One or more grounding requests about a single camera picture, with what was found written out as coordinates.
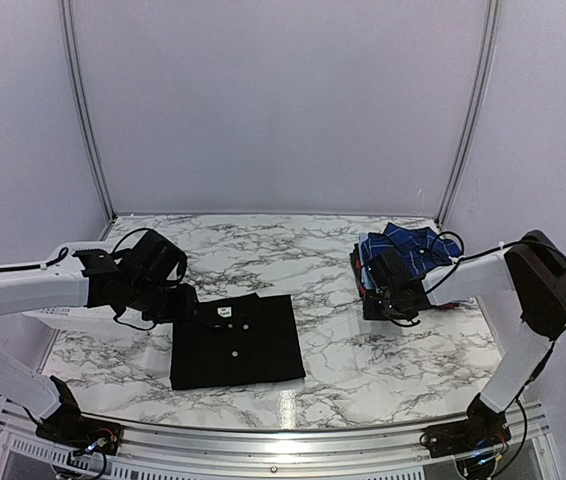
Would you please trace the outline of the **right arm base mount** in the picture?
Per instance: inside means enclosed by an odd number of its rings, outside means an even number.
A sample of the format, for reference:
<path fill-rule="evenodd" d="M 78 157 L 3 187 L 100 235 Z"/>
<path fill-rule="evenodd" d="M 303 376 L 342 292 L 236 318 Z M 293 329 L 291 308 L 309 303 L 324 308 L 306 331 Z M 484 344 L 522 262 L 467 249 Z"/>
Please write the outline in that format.
<path fill-rule="evenodd" d="M 487 428 L 470 420 L 460 420 L 426 427 L 419 443 L 429 451 L 431 458 L 440 458 L 503 446 L 510 439 L 507 423 L 498 422 L 494 428 Z"/>

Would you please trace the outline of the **red plaid shirt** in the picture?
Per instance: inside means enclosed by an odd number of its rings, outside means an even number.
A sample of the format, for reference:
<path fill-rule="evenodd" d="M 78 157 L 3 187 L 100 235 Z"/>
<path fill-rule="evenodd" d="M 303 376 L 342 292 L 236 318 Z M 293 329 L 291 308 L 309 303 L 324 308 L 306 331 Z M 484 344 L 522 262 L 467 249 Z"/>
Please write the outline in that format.
<path fill-rule="evenodd" d="M 364 263 L 358 247 L 358 244 L 354 245 L 349 262 L 365 320 L 412 328 L 421 323 L 417 317 L 422 311 L 445 311 L 461 305 L 460 301 L 432 305 L 424 296 L 418 296 L 423 288 L 417 281 L 423 275 L 415 277 L 395 251 L 386 250 Z"/>

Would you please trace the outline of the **black long sleeve shirt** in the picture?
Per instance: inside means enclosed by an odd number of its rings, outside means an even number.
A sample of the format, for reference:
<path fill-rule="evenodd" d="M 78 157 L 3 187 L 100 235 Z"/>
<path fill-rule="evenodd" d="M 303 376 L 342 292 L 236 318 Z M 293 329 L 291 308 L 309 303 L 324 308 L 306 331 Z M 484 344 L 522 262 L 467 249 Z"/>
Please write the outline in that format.
<path fill-rule="evenodd" d="M 200 302 L 173 324 L 169 380 L 176 391 L 303 379 L 289 295 Z"/>

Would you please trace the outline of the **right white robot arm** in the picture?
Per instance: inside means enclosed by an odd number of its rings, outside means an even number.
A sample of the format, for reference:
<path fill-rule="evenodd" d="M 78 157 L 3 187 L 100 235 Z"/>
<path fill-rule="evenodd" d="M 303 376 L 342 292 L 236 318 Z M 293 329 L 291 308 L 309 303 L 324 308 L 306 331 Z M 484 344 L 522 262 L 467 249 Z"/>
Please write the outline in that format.
<path fill-rule="evenodd" d="M 360 239 L 356 264 L 375 317 L 395 323 L 414 324 L 423 311 L 466 299 L 482 308 L 510 301 L 516 320 L 499 321 L 495 312 L 486 313 L 502 357 L 458 428 L 465 446 L 482 446 L 566 333 L 566 254 L 539 229 L 469 253 L 452 231 L 390 223 Z"/>

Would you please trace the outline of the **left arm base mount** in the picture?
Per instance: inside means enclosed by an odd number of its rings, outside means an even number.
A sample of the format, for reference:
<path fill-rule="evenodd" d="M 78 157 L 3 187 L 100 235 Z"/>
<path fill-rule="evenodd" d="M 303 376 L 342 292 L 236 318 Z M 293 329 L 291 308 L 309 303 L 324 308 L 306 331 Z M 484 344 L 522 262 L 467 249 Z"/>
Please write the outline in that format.
<path fill-rule="evenodd" d="M 88 447 L 103 439 L 94 451 L 106 455 L 118 452 L 122 426 L 115 422 L 85 417 L 80 413 L 56 412 L 36 427 L 37 437 L 85 452 Z"/>

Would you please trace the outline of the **blue plaid shirt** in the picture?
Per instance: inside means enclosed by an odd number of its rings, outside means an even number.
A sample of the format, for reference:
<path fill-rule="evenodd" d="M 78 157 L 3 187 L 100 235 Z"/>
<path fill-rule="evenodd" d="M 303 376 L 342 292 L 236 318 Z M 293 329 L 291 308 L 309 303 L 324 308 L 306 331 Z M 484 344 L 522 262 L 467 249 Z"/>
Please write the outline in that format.
<path fill-rule="evenodd" d="M 454 232 L 437 234 L 430 227 L 408 229 L 389 222 L 381 233 L 369 232 L 362 244 L 364 264 L 387 249 L 395 250 L 412 276 L 452 264 L 464 253 L 464 243 Z"/>

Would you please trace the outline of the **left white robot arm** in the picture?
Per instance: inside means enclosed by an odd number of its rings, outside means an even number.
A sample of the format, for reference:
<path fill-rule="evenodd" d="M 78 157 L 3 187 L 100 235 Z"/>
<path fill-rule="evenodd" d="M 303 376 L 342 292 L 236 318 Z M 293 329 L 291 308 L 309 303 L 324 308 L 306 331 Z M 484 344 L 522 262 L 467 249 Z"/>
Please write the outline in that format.
<path fill-rule="evenodd" d="M 182 318 L 192 298 L 184 283 L 186 253 L 155 230 L 138 233 L 131 246 L 67 242 L 39 261 L 0 264 L 0 320 L 36 319 L 61 308 L 108 308 L 116 320 L 134 310 L 150 325 Z M 69 445 L 89 436 L 68 385 L 1 347 L 0 397 L 27 409 Z"/>

